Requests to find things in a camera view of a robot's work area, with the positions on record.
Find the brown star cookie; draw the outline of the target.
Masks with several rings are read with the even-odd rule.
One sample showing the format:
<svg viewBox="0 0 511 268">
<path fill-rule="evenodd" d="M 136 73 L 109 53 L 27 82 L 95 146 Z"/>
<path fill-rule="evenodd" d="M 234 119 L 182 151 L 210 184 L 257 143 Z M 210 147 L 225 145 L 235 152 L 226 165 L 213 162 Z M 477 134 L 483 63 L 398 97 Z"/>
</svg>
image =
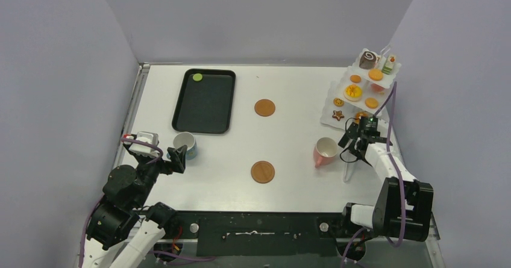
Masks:
<svg viewBox="0 0 511 268">
<path fill-rule="evenodd" d="M 344 114 L 340 110 L 334 110 L 332 114 L 332 118 L 336 119 L 337 121 L 341 121 L 345 118 Z"/>
</svg>

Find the metal serving tongs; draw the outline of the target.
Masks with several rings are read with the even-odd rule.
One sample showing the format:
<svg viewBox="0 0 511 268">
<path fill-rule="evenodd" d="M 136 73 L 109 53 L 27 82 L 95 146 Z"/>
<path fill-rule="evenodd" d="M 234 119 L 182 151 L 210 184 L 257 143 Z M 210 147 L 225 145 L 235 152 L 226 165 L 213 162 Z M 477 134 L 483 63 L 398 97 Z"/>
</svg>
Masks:
<svg viewBox="0 0 511 268">
<path fill-rule="evenodd" d="M 343 182 L 348 183 L 356 170 L 358 159 L 351 154 L 344 154 L 343 159 L 346 161 L 346 171 L 343 176 Z"/>
</svg>

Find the small patterned orange cookie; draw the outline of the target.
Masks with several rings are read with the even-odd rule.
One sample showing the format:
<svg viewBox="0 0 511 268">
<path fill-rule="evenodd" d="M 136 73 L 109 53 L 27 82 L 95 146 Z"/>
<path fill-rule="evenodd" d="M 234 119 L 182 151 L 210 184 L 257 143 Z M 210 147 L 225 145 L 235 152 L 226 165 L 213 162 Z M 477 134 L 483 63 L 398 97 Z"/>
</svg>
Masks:
<svg viewBox="0 0 511 268">
<path fill-rule="evenodd" d="M 344 100 L 342 100 L 341 98 L 334 98 L 333 99 L 333 104 L 336 106 L 336 107 L 343 107 L 345 102 Z"/>
</svg>

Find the plain orange round cookie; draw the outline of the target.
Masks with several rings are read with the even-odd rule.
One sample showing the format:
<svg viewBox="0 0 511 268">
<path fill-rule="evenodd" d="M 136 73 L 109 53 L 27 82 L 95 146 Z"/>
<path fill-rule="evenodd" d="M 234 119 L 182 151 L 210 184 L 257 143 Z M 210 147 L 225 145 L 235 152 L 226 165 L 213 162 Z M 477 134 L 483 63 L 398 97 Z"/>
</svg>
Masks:
<svg viewBox="0 0 511 268">
<path fill-rule="evenodd" d="M 375 108 L 378 108 L 380 106 L 380 103 L 377 99 L 375 98 L 366 98 L 365 99 L 365 105 L 370 108 L 370 109 L 375 109 Z"/>
</svg>

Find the yellow fruit tart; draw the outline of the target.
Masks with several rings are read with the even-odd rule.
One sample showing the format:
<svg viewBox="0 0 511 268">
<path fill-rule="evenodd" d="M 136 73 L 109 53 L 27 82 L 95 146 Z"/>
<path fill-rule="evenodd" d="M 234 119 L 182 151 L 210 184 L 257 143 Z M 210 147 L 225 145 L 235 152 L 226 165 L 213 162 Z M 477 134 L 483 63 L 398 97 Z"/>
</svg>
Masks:
<svg viewBox="0 0 511 268">
<path fill-rule="evenodd" d="M 357 84 L 346 86 L 343 93 L 344 97 L 351 102 L 357 102 L 361 100 L 363 96 L 363 90 Z"/>
</svg>

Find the pink strawberry cake slice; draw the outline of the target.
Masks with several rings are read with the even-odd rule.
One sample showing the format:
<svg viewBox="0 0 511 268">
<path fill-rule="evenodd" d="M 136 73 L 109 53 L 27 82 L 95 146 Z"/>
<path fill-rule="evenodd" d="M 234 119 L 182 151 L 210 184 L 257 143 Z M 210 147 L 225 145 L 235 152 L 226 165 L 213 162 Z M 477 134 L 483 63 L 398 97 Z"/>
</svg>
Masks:
<svg viewBox="0 0 511 268">
<path fill-rule="evenodd" d="M 371 84 L 371 90 L 374 93 L 384 93 L 386 89 L 378 84 Z"/>
</svg>

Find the small orange biscuit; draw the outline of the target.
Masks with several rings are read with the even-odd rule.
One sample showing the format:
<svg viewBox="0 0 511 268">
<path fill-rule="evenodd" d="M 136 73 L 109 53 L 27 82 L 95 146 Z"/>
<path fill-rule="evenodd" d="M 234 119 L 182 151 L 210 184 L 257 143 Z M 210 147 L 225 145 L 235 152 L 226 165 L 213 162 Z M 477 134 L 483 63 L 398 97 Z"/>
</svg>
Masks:
<svg viewBox="0 0 511 268">
<path fill-rule="evenodd" d="M 350 81 L 352 83 L 360 83 L 362 81 L 362 78 L 359 75 L 351 75 Z"/>
</svg>

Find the orange macaron sandwich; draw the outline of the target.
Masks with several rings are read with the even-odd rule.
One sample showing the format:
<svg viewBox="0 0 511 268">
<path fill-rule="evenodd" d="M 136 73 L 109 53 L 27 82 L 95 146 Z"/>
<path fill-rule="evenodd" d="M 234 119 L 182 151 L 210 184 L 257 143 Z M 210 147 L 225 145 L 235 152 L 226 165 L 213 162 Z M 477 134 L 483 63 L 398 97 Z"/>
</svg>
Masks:
<svg viewBox="0 0 511 268">
<path fill-rule="evenodd" d="M 368 71 L 368 77 L 373 81 L 381 81 L 384 78 L 384 74 L 380 69 L 371 69 Z"/>
</svg>

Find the green layered cake slice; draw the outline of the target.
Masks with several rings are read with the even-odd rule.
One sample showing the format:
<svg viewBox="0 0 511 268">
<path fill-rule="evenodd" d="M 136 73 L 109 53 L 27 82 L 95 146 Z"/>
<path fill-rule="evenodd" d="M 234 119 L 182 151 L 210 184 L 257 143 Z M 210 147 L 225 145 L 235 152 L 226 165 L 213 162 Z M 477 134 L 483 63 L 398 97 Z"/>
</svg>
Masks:
<svg viewBox="0 0 511 268">
<path fill-rule="evenodd" d="M 386 75 L 390 75 L 394 70 L 396 62 L 397 62 L 396 56 L 393 54 L 390 54 L 386 58 L 386 61 L 381 69 L 382 73 L 386 74 Z"/>
</svg>

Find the chocolate swirl roll cake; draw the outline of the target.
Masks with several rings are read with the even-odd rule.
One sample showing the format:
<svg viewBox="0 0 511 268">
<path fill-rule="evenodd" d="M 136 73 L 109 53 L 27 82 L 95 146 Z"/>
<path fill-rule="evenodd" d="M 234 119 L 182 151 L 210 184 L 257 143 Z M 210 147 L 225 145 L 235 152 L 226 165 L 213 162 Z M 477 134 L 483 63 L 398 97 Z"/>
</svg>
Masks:
<svg viewBox="0 0 511 268">
<path fill-rule="evenodd" d="M 363 51 L 359 58 L 359 68 L 370 70 L 373 69 L 379 60 L 379 56 L 372 51 Z"/>
</svg>

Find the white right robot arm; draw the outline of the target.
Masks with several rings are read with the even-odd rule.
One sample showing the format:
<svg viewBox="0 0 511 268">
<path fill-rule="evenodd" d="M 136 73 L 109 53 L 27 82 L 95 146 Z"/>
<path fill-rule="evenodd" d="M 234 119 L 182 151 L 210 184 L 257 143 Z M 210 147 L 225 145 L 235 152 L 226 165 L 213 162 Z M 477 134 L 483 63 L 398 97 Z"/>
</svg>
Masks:
<svg viewBox="0 0 511 268">
<path fill-rule="evenodd" d="M 399 241 L 424 242 L 430 230 L 434 190 L 420 182 L 393 154 L 389 138 L 378 131 L 378 118 L 362 116 L 354 121 L 338 145 L 373 168 L 381 181 L 374 205 L 349 202 L 339 219 L 340 231 L 356 235 L 362 228 Z"/>
</svg>

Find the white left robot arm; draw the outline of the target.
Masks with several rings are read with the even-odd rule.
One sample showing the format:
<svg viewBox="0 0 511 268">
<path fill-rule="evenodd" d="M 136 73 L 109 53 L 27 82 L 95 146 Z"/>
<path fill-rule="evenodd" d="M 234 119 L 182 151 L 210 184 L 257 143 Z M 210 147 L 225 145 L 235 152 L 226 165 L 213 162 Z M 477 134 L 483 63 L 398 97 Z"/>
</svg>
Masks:
<svg viewBox="0 0 511 268">
<path fill-rule="evenodd" d="M 177 233 L 177 211 L 158 202 L 142 219 L 144 204 L 161 175 L 184 173 L 187 145 L 168 148 L 168 160 L 149 139 L 126 134 L 120 139 L 138 165 L 120 165 L 108 175 L 103 195 L 86 220 L 80 241 L 78 267 L 137 267 L 158 240 Z"/>
</svg>

